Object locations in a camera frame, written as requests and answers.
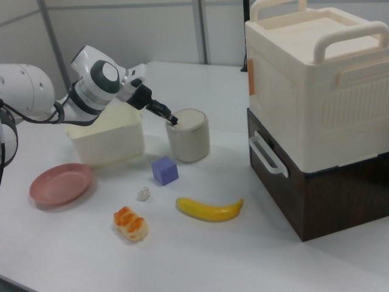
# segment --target dark brown drawer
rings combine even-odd
[[[252,168],[302,241],[389,215],[389,153],[343,167],[303,173],[250,109],[247,120],[249,138],[258,132],[287,170],[287,177],[271,173],[250,148]],[[276,168],[258,148],[269,165]]]

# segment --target beige cup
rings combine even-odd
[[[166,122],[171,152],[183,162],[195,162],[209,153],[210,139],[207,116],[193,108],[174,113],[177,125]]]

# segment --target wall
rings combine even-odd
[[[66,94],[40,7],[36,0],[1,0],[0,63],[27,63],[51,79],[57,97]]]
[[[245,54],[242,0],[202,1],[208,63],[242,66]],[[297,11],[297,1],[295,3],[264,9],[260,17]],[[370,21],[389,24],[389,1],[308,0],[307,3],[308,8],[335,7]]]
[[[242,0],[1,0],[0,63],[29,63],[56,95],[78,79],[70,63],[86,44],[131,68],[149,61],[242,66]],[[389,0],[308,0],[389,24]],[[261,17],[296,4],[265,9]]]

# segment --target white handle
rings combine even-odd
[[[314,63],[324,62],[326,49],[329,45],[339,41],[351,40],[353,38],[367,37],[368,35],[379,34],[379,47],[386,48],[389,46],[389,27],[381,21],[373,21],[368,24],[358,24],[347,27],[346,29],[331,32],[322,36],[316,42],[314,49]]]
[[[258,12],[265,7],[275,6],[282,3],[293,2],[294,0],[256,0],[250,9],[250,21],[258,20]],[[306,10],[306,0],[298,0],[298,10]]]
[[[269,164],[269,162],[266,160],[266,158],[262,155],[261,151],[256,146],[255,142],[257,142],[259,146],[262,147],[262,149],[271,158],[271,160],[273,160],[274,164],[277,167],[272,167]],[[273,150],[268,146],[266,141],[261,137],[261,135],[257,131],[255,131],[255,135],[249,139],[249,145],[251,149],[255,152],[255,154],[258,156],[260,161],[263,163],[265,168],[270,173],[273,174],[282,173],[286,178],[289,176],[286,166],[282,163],[282,161],[278,158],[278,156],[273,152]]]

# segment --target banana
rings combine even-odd
[[[178,209],[186,215],[204,221],[217,222],[230,220],[237,216],[242,208],[243,199],[228,206],[210,206],[188,198],[178,198],[176,204]]]

